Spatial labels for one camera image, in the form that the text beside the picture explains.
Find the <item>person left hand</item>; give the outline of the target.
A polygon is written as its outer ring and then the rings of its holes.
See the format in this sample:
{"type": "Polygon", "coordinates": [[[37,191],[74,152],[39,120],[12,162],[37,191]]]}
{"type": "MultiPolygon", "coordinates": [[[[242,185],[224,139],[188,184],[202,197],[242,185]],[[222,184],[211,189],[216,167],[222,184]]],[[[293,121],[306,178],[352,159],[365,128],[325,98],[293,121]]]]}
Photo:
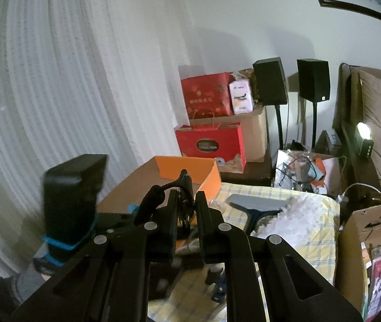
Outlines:
{"type": "Polygon", "coordinates": [[[43,243],[38,251],[35,253],[32,262],[35,266],[35,270],[41,275],[41,277],[47,281],[51,276],[53,276],[59,269],[60,266],[52,263],[49,259],[48,245],[43,243]]]}

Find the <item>grey sleeve forearm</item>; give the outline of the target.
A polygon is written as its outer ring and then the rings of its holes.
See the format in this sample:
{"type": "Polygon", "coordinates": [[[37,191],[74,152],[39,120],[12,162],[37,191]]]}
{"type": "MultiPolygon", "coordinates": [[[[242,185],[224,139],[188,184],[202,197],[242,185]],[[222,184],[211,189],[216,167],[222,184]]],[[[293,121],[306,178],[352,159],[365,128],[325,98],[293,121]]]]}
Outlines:
{"type": "Polygon", "coordinates": [[[49,278],[36,271],[33,265],[23,273],[0,278],[0,321],[10,321],[14,311],[49,278]]]}

